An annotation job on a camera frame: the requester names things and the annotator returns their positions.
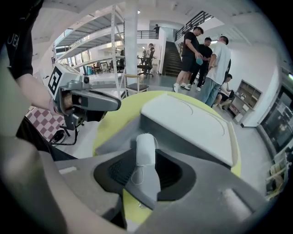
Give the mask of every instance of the white pillar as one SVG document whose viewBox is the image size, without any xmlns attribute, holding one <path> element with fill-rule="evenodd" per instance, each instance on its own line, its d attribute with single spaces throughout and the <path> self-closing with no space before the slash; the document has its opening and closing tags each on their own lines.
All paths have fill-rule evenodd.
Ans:
<svg viewBox="0 0 293 234">
<path fill-rule="evenodd" d="M 127 0 L 125 6 L 125 64 L 127 74 L 137 74 L 137 10 L 138 0 Z M 127 84 L 137 79 L 127 78 Z"/>
</svg>

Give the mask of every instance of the checkered fabric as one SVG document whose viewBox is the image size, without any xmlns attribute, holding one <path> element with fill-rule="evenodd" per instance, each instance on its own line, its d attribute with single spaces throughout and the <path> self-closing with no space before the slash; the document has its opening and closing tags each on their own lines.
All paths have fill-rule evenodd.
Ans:
<svg viewBox="0 0 293 234">
<path fill-rule="evenodd" d="M 54 136 L 60 125 L 64 123 L 62 116 L 53 116 L 50 111 L 36 107 L 27 113 L 26 116 L 47 141 Z"/>
</svg>

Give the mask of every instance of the metal railing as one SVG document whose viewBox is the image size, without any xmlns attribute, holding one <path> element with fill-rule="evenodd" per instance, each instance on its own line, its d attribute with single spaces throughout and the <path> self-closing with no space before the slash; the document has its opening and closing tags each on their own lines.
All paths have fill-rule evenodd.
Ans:
<svg viewBox="0 0 293 234">
<path fill-rule="evenodd" d="M 137 31 L 137 39 L 158 39 L 156 31 Z"/>
<path fill-rule="evenodd" d="M 177 41 L 180 37 L 184 36 L 187 32 L 189 32 L 192 28 L 199 26 L 203 22 L 213 18 L 212 15 L 201 11 L 195 17 L 193 17 L 190 21 L 186 23 L 184 27 L 176 32 L 175 41 Z"/>
</svg>

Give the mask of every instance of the white cover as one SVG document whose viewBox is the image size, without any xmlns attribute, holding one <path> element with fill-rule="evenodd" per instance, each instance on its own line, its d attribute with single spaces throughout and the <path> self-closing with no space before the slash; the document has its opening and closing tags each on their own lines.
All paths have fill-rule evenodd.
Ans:
<svg viewBox="0 0 293 234">
<path fill-rule="evenodd" d="M 167 94 L 147 102 L 141 114 L 227 165 L 236 164 L 238 146 L 230 122 Z"/>
</svg>

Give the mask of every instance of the white sneaker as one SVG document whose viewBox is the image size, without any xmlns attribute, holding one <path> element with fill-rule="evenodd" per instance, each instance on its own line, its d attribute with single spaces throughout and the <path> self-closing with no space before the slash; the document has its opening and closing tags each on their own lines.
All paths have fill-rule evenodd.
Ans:
<svg viewBox="0 0 293 234">
<path fill-rule="evenodd" d="M 175 84 L 173 85 L 173 91 L 174 91 L 175 93 L 178 93 L 178 88 L 179 88 L 179 84 L 175 83 Z"/>
<path fill-rule="evenodd" d="M 190 90 L 190 87 L 188 87 L 187 84 L 185 84 L 185 83 L 182 83 L 181 84 L 181 87 L 182 88 L 185 88 L 186 90 Z"/>
</svg>

